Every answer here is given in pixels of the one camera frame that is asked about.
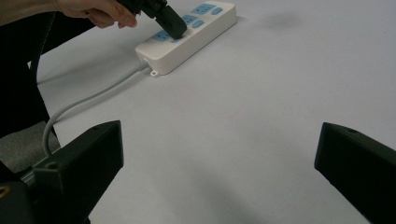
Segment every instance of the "gray cable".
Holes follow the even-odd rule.
[[[135,73],[137,72],[141,72],[143,70],[145,70],[146,68],[149,67],[148,62],[146,61],[142,61],[140,62],[134,69],[131,70],[130,73],[128,73],[127,75],[119,78],[118,80],[116,80],[115,82],[113,82],[112,84],[108,85],[107,87],[102,88],[100,91],[91,94],[89,96],[86,96],[84,98],[81,98],[79,100],[76,100],[75,102],[64,106],[63,108],[59,109],[47,122],[46,128],[44,130],[43,133],[43,148],[44,148],[44,152],[46,153],[47,157],[49,157],[52,153],[50,151],[50,146],[49,146],[49,138],[50,138],[50,130],[52,129],[53,124],[58,120],[58,118],[67,110],[69,110],[70,108],[82,104],[84,102],[87,102],[89,100],[91,100],[92,98],[101,95],[111,89],[113,89],[114,87],[120,85],[122,82],[124,82],[126,79],[128,79],[129,77],[133,76]]]

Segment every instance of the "mounting hole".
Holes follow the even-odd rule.
[[[0,198],[3,198],[4,196],[8,195],[10,191],[11,188],[9,186],[0,187]]]
[[[59,168],[59,163],[56,161],[50,162],[46,164],[46,168],[51,169],[51,170],[56,170]]]

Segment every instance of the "white table surface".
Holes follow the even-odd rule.
[[[146,70],[56,123],[65,146],[121,120],[125,165],[92,223],[368,223],[314,159],[325,121],[396,148],[396,2],[233,2],[238,23],[174,72]],[[180,15],[201,3],[169,0]],[[142,15],[45,54],[49,113],[127,73],[159,30]]]

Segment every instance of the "hand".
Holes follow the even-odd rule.
[[[58,11],[72,18],[88,18],[99,28],[111,26],[135,27],[136,18],[116,0],[52,0]]]

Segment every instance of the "power strip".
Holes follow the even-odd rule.
[[[182,17],[187,31],[173,39],[164,30],[136,47],[140,60],[146,60],[154,77],[169,74],[195,52],[236,24],[235,4],[207,1]]]

